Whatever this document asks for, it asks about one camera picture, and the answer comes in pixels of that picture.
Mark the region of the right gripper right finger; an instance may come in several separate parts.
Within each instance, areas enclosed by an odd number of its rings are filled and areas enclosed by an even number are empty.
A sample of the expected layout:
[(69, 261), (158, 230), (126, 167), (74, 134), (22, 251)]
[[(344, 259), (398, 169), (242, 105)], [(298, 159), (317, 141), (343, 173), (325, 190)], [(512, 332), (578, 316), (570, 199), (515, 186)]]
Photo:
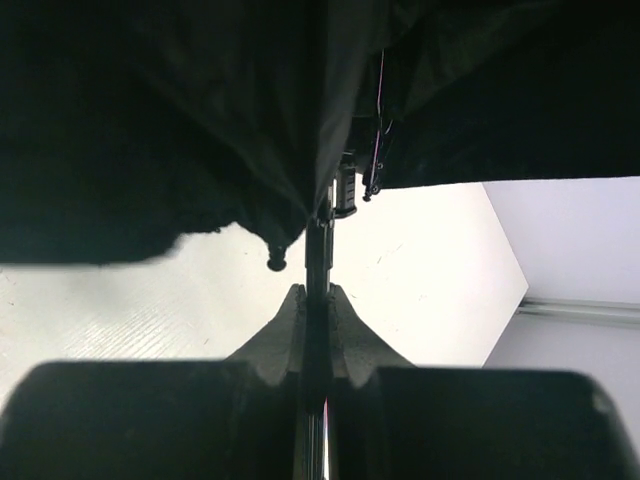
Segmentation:
[(412, 365), (333, 286), (328, 400), (334, 479), (635, 479), (606, 392), (553, 370)]

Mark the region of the black folding umbrella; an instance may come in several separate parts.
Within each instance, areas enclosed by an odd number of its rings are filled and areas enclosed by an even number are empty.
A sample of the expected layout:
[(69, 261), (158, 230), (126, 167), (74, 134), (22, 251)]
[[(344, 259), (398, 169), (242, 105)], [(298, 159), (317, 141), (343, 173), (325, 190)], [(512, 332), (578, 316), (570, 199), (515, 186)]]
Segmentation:
[(334, 223), (367, 195), (639, 172), (633, 1), (5, 1), (1, 259), (306, 240), (304, 475), (329, 473)]

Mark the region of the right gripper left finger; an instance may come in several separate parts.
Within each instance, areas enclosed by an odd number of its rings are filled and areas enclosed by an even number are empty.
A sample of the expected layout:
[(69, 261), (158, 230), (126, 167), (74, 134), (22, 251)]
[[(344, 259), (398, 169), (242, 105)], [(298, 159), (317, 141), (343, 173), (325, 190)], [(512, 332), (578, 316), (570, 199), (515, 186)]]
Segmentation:
[(60, 361), (1, 415), (5, 479), (300, 479), (302, 286), (225, 360)]

